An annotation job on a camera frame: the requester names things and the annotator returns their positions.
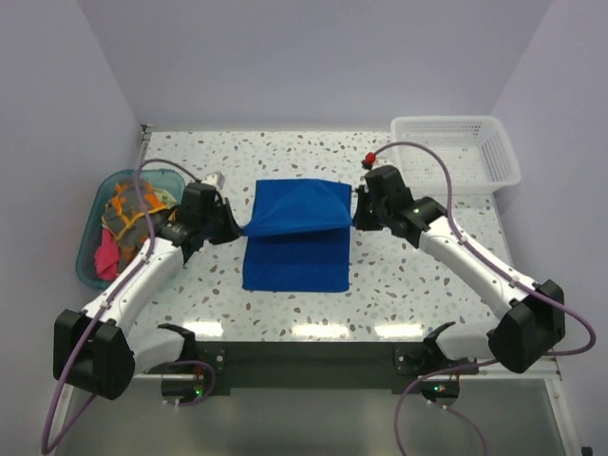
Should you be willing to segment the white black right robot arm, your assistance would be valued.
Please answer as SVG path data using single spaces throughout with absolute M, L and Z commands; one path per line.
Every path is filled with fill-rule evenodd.
M 562 288 L 512 271 L 458 224 L 431 197 L 416 199 L 398 169 L 384 165 L 368 172 L 357 190 L 353 225 L 360 231 L 384 228 L 439 260 L 487 305 L 497 319 L 470 328 L 447 322 L 423 341 L 427 368 L 445 372 L 467 358 L 490 358 L 523 373 L 565 336 Z

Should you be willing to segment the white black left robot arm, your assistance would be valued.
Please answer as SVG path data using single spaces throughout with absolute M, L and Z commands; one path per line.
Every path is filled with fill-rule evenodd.
M 79 312 L 65 310 L 56 318 L 53 376 L 58 382 L 114 400 L 139 373 L 163 364 L 179 373 L 195 367 L 199 356 L 190 330 L 164 323 L 143 337 L 128 335 L 153 295 L 204 243 L 240 237 L 221 187 L 220 175 L 187 184 L 174 218 L 155 225 L 154 238 L 119 277 Z

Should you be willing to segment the blue towel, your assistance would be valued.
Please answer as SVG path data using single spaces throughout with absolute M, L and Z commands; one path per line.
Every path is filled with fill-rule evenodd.
M 258 180 L 242 286 L 248 291 L 349 289 L 352 187 L 319 179 Z

